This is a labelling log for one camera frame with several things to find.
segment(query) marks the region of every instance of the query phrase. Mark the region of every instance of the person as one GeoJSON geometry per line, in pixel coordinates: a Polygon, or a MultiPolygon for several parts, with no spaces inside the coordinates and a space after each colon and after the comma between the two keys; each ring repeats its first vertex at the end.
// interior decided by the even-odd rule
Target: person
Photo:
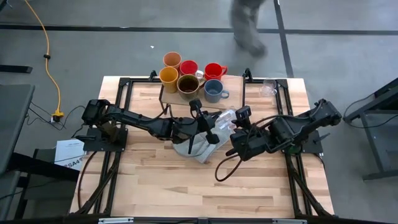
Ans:
{"type": "Polygon", "coordinates": [[[265,0],[233,0],[230,21],[236,43],[255,57],[266,53],[257,31],[259,8],[265,0]]]}

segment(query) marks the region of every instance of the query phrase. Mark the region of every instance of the gray mug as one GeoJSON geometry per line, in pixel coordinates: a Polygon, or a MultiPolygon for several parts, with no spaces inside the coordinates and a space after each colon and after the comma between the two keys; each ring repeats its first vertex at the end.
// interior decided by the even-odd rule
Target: gray mug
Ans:
{"type": "Polygon", "coordinates": [[[229,97],[229,92],[224,90],[224,86],[221,81],[213,79],[208,80],[205,83],[205,98],[209,103],[217,103],[219,100],[227,99],[229,97]]]}

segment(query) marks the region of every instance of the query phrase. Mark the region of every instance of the shoe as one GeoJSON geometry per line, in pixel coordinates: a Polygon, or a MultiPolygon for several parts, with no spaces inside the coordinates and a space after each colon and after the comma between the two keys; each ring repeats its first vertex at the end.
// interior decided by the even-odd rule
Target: shoe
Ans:
{"type": "Polygon", "coordinates": [[[253,57],[262,57],[267,52],[267,47],[262,44],[260,41],[257,41],[255,44],[244,44],[244,42],[235,38],[236,44],[244,50],[247,50],[253,57]]]}

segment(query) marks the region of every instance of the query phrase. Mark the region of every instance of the black floor line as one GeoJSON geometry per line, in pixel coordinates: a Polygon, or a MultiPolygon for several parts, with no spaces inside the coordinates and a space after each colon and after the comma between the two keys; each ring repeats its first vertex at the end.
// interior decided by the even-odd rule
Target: black floor line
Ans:
{"type": "Polygon", "coordinates": [[[280,44],[282,46],[282,55],[284,57],[287,78],[294,78],[292,62],[290,61],[289,48],[287,46],[286,33],[282,13],[278,0],[274,0],[276,20],[278,22],[280,44]]]}
{"type": "Polygon", "coordinates": [[[307,35],[398,35],[398,30],[303,30],[285,29],[286,34],[307,35]]]}
{"type": "MultiPolygon", "coordinates": [[[[87,32],[208,32],[232,33],[231,28],[180,28],[180,27],[110,27],[110,26],[45,26],[51,31],[87,31],[87,32]]],[[[37,25],[0,24],[5,30],[41,30],[37,25]]],[[[279,29],[258,29],[261,34],[278,34],[279,29]]],[[[285,34],[306,35],[398,35],[398,30],[307,30],[285,29],[285,34]]]]}

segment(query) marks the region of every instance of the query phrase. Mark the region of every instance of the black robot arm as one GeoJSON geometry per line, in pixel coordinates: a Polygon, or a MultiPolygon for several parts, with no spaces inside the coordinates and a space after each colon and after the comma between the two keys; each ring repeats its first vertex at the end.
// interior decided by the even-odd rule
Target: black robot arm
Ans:
{"type": "MultiPolygon", "coordinates": [[[[211,132],[211,128],[215,127],[215,121],[221,112],[201,111],[200,100],[191,101],[190,106],[191,111],[197,112],[196,118],[160,118],[162,114],[155,118],[148,118],[142,114],[119,108],[108,100],[90,100],[81,118],[86,125],[90,127],[95,125],[101,131],[101,139],[105,139],[109,143],[117,141],[115,123],[143,129],[157,139],[172,141],[174,144],[180,144],[188,139],[193,140],[195,135],[202,132],[207,132],[206,138],[210,144],[218,143],[219,139],[211,132]]],[[[93,136],[77,136],[76,138],[82,141],[95,140],[93,136]]]]}
{"type": "Polygon", "coordinates": [[[294,117],[275,115],[251,124],[250,115],[248,106],[236,111],[237,120],[234,123],[238,128],[230,136],[233,149],[226,153],[227,156],[238,153],[243,161],[247,161],[263,152],[290,150],[301,146],[317,128],[334,126],[341,121],[340,113],[332,103],[324,99],[316,103],[316,108],[294,117]],[[263,126],[257,126],[271,118],[275,119],[263,126]]]}

